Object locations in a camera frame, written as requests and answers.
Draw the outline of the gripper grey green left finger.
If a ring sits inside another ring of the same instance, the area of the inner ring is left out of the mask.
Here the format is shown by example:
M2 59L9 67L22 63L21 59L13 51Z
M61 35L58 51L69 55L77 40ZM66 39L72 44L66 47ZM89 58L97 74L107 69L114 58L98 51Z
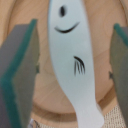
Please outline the gripper grey green left finger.
M0 47L0 128L27 128L38 60L37 20L16 25Z

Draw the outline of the gripper grey green right finger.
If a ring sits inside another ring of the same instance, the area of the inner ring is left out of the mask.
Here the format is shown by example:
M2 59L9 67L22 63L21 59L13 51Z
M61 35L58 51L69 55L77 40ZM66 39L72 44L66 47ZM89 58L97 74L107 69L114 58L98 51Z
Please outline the gripper grey green right finger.
M128 128L128 27L115 24L110 45L110 64L126 128Z

